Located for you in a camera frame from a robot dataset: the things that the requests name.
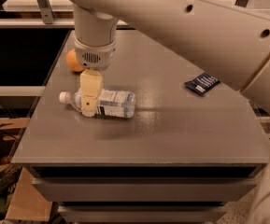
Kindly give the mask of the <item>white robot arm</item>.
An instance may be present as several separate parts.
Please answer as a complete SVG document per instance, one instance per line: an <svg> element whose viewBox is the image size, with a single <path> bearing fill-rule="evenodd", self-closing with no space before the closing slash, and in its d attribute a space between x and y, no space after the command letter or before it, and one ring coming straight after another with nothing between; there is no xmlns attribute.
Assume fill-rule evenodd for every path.
<svg viewBox="0 0 270 224"><path fill-rule="evenodd" d="M270 16L215 0L70 0L173 50L270 114Z"/></svg>

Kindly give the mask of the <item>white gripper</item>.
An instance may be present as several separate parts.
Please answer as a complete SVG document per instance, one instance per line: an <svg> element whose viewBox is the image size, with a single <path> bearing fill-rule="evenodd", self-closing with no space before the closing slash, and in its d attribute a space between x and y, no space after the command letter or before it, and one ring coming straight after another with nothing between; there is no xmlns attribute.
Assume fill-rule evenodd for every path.
<svg viewBox="0 0 270 224"><path fill-rule="evenodd" d="M111 65L115 42L101 47L92 47L75 39L75 51L77 61L86 68L80 74L81 113L85 117L93 117L98 97L104 86L104 77L96 70L106 70Z"/></svg>

